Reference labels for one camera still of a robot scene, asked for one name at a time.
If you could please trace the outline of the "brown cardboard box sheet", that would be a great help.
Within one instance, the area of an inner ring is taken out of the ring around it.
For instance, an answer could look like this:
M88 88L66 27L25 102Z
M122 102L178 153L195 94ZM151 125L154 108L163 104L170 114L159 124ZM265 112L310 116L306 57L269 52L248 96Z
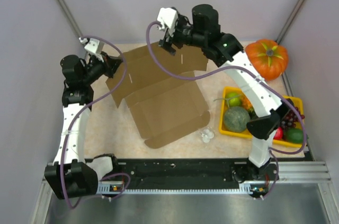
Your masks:
M204 128L210 121L207 101L195 81L176 79L153 61L147 46L124 53L109 89L116 106L125 101L141 138L152 149L164 147Z

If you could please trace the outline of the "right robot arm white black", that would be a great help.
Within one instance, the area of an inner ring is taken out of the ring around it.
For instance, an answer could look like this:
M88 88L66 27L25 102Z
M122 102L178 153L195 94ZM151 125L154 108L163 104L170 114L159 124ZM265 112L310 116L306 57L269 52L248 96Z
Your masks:
M211 5L195 6L191 21L174 7L162 7L157 20L158 28L165 32L160 47L172 55L176 48L183 46L200 48L249 99L257 118L246 125L253 136L247 173L255 180L260 179L267 171L275 131L289 112L291 102L283 101L268 89L240 42L234 35L221 31L219 14Z

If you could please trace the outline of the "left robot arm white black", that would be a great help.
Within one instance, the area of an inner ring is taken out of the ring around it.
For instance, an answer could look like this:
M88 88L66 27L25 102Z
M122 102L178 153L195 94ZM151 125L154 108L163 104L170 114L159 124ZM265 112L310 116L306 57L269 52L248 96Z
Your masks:
M120 57L111 57L105 52L91 55L89 61L67 55L60 62L65 78L63 129L57 154L44 170L45 179L59 199L94 195L104 176L114 180L120 174L114 154L86 161L84 140L93 105L91 85L103 75L112 78L122 62Z

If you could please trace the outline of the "green lime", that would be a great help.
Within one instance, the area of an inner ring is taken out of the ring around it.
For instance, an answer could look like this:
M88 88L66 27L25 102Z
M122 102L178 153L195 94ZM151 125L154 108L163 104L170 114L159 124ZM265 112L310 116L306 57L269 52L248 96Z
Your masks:
M236 92L230 92L225 95L226 103L228 107L241 106L241 95Z

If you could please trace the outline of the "orange flower decoration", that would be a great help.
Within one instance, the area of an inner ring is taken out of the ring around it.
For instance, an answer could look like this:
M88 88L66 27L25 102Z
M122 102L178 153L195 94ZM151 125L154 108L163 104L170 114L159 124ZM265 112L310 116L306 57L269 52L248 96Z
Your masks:
M248 111L253 108L250 100L246 96L242 96L242 107Z

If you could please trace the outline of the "clear plastic bits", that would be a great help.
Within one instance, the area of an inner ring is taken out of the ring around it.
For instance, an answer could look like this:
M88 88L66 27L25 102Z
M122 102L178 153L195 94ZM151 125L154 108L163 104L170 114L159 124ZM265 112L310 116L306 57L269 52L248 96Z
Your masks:
M209 143L215 137L213 130L208 127L200 130L199 135L202 139L202 142L205 144Z

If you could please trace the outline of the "green melon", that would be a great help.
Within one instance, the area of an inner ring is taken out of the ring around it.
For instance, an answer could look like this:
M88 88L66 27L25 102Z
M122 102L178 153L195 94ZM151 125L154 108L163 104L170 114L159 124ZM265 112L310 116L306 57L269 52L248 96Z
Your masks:
M249 113L240 106L233 106L226 110L223 116L223 124L228 131L242 133L251 120Z

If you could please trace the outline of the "orange pumpkin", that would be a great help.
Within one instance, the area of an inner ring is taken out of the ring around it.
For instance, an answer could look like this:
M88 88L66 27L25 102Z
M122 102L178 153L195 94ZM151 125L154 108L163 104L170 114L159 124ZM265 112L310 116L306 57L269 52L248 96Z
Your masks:
M289 63L287 49L270 39L259 39L247 45L245 52L251 64L266 81L280 77Z

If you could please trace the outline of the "red apple lower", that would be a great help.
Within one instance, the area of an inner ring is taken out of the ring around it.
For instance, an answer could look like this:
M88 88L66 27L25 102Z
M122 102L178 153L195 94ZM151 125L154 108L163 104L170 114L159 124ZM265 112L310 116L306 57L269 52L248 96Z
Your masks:
M273 139L274 140L281 140L282 138L283 138L283 129L281 127L278 127Z

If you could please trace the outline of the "purple grape bunch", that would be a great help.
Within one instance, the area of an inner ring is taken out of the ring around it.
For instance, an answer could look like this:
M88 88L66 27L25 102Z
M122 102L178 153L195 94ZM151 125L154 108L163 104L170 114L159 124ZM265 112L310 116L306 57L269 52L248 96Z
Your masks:
M280 127L283 131L287 131L290 128L295 128L297 122L299 122L297 115L293 112L293 110L289 110L280 122Z

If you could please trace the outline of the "green avocado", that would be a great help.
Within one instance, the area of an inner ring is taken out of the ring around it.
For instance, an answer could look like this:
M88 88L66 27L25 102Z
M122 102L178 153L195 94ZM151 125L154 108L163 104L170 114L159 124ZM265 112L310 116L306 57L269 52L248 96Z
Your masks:
M302 144L304 141L304 132L299 128L290 128L284 132L284 139L293 144Z

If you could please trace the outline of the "corner aluminium post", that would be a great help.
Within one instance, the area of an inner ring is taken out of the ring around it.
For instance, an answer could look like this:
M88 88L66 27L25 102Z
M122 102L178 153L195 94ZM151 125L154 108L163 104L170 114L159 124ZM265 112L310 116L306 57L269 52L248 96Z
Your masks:
M283 24L283 27L280 30L280 32L279 32L279 34L278 34L278 36L277 36L277 38L275 40L276 43L280 44L284 40L284 38L286 37L288 31L290 30L293 22L295 21L295 19L297 18L298 14L302 10L302 7L303 7L305 2L306 2L306 0L297 0L297 2L295 3L293 9L289 13L289 16L287 17L287 20Z
M59 6L62 14L66 18L68 25L70 26L71 30L73 31L74 35L80 41L80 37L83 35L78 23L76 22L68 4L65 0L55 0L57 5Z

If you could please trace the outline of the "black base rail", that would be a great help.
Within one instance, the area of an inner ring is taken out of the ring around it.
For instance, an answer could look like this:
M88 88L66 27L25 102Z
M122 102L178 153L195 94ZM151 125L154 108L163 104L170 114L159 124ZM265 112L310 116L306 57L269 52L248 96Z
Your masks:
M117 173L130 176L130 190L235 189L243 182L273 181L276 164L257 168L245 158L118 159L104 177Z

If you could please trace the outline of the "right corner aluminium post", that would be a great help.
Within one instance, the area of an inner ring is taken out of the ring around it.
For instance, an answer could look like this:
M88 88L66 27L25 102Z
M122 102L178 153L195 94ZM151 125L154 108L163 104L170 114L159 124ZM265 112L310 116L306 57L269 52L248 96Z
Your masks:
M283 24L283 27L280 30L280 32L279 32L279 34L278 34L278 36L277 36L277 38L275 40L276 43L280 44L284 40L284 38L286 37L288 31L290 30L293 22L295 21L295 19L297 18L298 14L302 10L302 7L303 7L305 2L306 2L306 0L297 0L297 2L295 3L293 9L289 13L289 16L287 17L287 20Z

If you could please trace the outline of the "aluminium frame beam front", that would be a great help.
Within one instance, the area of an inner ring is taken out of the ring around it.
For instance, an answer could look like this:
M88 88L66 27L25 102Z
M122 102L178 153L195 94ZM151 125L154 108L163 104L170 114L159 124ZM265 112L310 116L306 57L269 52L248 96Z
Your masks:
M258 181L240 183L235 189L183 189L183 190L136 190L128 189L130 176L126 173L117 173L103 177L98 184L97 192L94 195L116 196L118 194L245 194L254 198L266 195L269 185L272 183L282 184L307 184L326 183L330 181L328 169L323 162L312 161L291 161L280 160L275 162L276 175L273 181L266 185Z

